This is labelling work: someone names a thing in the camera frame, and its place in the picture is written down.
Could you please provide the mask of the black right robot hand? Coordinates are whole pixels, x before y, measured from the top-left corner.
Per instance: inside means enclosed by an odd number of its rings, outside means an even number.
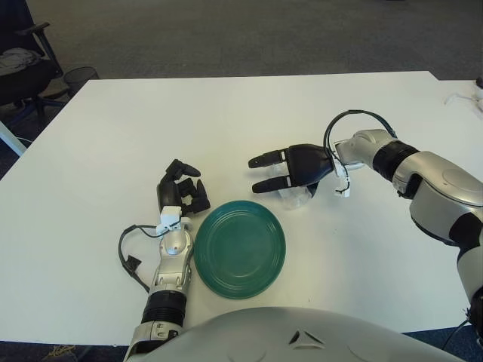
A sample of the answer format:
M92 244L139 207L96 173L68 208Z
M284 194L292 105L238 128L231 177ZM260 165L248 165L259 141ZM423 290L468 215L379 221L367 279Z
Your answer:
M288 173L275 176L252 185L255 194L274 192L282 189L306 187L312 198L318 183L334 170L326 150L313 144L297 144L286 149L264 153L248 162L251 169L285 163Z

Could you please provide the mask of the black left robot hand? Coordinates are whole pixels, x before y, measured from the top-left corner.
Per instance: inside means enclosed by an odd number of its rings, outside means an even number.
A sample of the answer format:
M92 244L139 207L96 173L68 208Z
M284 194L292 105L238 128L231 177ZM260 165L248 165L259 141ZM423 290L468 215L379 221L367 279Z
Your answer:
M165 170L156 191L158 208L180 207L181 216L201 213L211 208L208 195L195 167L174 159Z

